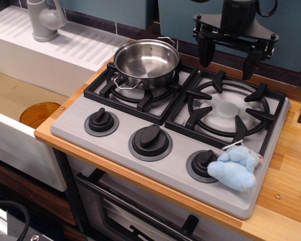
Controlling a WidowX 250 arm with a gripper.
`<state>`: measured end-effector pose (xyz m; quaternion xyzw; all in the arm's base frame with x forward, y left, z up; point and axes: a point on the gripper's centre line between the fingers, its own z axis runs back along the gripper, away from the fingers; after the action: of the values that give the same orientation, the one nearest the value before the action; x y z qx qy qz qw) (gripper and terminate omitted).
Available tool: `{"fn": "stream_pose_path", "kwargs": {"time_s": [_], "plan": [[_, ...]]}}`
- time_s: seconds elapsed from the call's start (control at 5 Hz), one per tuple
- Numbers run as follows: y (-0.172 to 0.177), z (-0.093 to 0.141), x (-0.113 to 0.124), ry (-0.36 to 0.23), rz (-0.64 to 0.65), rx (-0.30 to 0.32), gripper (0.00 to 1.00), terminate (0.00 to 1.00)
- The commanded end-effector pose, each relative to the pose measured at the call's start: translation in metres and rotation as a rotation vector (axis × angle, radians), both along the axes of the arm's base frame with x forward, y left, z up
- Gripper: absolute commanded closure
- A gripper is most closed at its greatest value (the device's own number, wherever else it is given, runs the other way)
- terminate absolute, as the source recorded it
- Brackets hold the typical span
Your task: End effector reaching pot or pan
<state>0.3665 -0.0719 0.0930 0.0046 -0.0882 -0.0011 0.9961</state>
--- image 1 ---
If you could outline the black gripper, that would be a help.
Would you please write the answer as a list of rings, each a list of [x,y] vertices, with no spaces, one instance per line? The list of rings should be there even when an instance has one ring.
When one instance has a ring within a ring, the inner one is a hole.
[[[270,12],[263,14],[259,1],[223,1],[221,14],[194,15],[193,37],[197,41],[201,65],[209,66],[215,45],[219,44],[247,53],[242,80],[251,79],[257,65],[272,57],[274,44],[279,40],[277,34],[257,22],[256,15],[268,18],[277,6],[278,1],[275,1]]]

